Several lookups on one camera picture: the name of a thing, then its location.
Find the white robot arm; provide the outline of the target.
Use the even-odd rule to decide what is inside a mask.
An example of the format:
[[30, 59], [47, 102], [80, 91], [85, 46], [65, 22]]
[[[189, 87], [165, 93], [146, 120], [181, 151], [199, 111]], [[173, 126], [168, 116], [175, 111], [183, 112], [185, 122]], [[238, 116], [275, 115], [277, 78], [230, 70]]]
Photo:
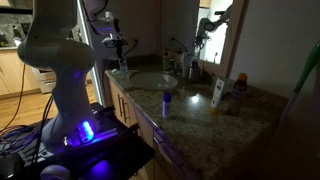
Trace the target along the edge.
[[76, 24], [77, 0], [33, 0], [33, 21], [18, 46], [24, 63], [50, 69], [56, 76], [52, 96], [58, 114], [41, 135], [50, 152], [60, 149], [66, 137], [77, 144], [87, 143], [100, 129], [86, 91], [86, 76], [95, 64], [93, 49], [67, 38]]

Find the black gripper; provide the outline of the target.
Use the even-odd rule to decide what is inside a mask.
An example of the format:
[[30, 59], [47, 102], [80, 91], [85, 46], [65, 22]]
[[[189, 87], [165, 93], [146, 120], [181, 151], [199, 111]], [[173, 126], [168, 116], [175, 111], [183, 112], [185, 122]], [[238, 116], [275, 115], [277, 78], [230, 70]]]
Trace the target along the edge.
[[126, 40], [123, 40], [117, 35], [111, 34], [109, 37], [104, 38], [101, 44], [107, 48], [115, 48], [118, 59], [123, 59], [123, 47], [128, 44]]

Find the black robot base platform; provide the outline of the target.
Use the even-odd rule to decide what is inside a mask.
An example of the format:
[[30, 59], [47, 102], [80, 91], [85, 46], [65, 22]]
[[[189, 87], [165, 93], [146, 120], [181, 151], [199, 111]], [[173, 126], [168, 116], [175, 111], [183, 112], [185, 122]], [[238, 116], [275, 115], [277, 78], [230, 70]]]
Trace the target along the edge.
[[72, 180], [128, 180], [155, 154], [138, 134], [138, 124], [126, 127], [114, 115], [114, 107], [94, 103], [94, 116], [101, 130], [85, 144], [72, 144], [51, 154], [39, 149], [38, 161], [31, 163], [36, 140], [13, 154], [1, 157], [0, 180], [40, 180], [40, 173], [50, 165], [60, 165], [71, 172]]

